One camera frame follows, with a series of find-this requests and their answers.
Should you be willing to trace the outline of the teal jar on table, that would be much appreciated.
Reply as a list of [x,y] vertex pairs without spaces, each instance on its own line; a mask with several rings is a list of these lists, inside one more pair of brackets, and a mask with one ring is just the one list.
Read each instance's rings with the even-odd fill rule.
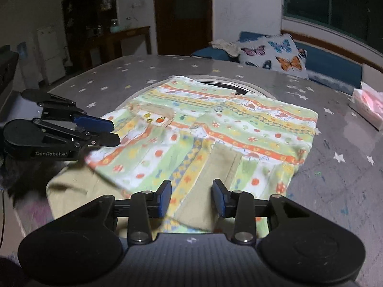
[[119,31],[119,22],[118,19],[111,20],[110,24],[110,32],[111,33],[117,33]]

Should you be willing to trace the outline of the blue bench cushion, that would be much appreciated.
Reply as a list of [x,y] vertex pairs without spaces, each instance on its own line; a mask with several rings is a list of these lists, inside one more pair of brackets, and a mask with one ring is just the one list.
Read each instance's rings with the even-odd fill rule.
[[225,42],[197,50],[192,55],[238,62],[240,64],[276,71],[312,80],[334,90],[351,95],[361,88],[362,66],[323,49],[296,42],[290,34],[264,35],[240,32],[234,43],[238,50],[229,55]]

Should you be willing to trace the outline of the pink tissue pack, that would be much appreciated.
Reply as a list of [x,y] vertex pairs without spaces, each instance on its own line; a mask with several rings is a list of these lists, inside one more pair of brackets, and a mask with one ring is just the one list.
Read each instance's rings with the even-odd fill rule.
[[382,131],[382,92],[361,82],[361,88],[354,89],[349,106],[378,131]]

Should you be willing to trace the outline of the colourful patterned children's shirt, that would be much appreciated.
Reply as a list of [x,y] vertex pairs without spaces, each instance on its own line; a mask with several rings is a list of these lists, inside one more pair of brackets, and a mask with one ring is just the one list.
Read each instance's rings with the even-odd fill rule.
[[47,185],[55,218],[110,194],[129,199],[171,182],[152,232],[230,232],[210,198],[212,182],[258,199],[285,195],[314,141],[315,111],[177,76],[126,100],[105,118],[120,144],[92,150]]

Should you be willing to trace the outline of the white refrigerator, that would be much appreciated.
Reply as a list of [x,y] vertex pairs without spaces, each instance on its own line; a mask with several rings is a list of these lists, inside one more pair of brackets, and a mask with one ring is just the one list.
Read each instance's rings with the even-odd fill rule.
[[52,25],[40,28],[37,30],[37,38],[43,60],[44,79],[50,85],[66,75],[56,31]]

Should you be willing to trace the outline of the wooden side table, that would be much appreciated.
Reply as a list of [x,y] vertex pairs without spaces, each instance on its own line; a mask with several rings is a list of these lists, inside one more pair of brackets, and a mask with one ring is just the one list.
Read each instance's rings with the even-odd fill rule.
[[142,52],[145,47],[148,55],[152,54],[150,26],[128,28],[116,33],[109,33],[105,37],[108,61],[123,55],[133,55]]

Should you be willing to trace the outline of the crumpled beige cloth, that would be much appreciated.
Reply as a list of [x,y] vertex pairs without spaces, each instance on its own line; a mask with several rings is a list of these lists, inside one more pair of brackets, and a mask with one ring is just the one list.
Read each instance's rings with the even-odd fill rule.
[[240,48],[236,42],[227,42],[224,39],[216,39],[210,42],[214,49],[224,50],[229,57],[235,58],[240,55]]

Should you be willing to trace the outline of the dark bookshelf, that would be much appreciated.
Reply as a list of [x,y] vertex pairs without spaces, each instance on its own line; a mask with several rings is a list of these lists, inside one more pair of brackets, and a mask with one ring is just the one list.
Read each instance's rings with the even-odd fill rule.
[[76,70],[87,70],[95,42],[118,18],[116,0],[62,0],[62,14],[69,59]]

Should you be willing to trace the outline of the water dispenser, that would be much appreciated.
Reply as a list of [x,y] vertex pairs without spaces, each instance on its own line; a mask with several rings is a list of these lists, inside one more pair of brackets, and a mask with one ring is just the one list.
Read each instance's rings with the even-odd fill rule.
[[22,82],[27,89],[34,88],[34,75],[30,56],[28,55],[27,43],[21,42],[17,45],[19,54],[19,70]]

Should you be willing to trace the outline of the dark window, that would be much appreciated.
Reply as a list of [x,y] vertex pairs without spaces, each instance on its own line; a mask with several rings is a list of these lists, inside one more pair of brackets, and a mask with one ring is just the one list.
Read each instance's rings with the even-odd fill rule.
[[382,51],[382,0],[284,0],[284,15],[335,30]]

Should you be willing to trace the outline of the butterfly print pillow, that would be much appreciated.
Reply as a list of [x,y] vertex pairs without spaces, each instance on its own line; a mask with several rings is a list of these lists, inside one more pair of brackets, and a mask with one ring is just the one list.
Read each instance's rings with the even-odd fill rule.
[[306,53],[297,48],[289,34],[263,36],[237,44],[241,64],[308,79]]

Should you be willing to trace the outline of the dark wooden door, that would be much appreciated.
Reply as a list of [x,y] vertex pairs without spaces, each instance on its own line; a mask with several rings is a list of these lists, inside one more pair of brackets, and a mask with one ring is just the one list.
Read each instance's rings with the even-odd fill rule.
[[213,39],[212,0],[154,0],[160,55],[189,56]]

